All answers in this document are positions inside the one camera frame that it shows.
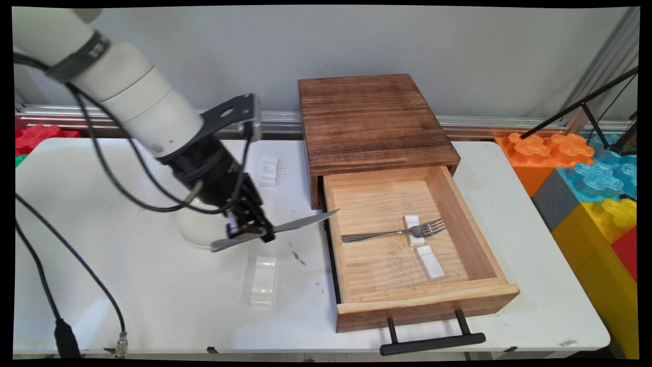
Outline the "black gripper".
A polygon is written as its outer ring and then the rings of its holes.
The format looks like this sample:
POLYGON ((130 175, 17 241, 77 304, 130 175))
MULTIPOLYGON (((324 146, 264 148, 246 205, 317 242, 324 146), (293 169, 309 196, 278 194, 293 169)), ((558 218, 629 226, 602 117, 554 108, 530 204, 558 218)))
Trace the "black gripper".
POLYGON ((182 152, 161 156, 157 160, 170 167, 175 179, 189 190, 202 181, 198 198, 203 203, 219 209, 228 208, 229 239, 244 233, 262 234, 261 239, 265 243, 276 238, 250 175, 245 173, 242 165, 220 140, 207 137, 182 152))

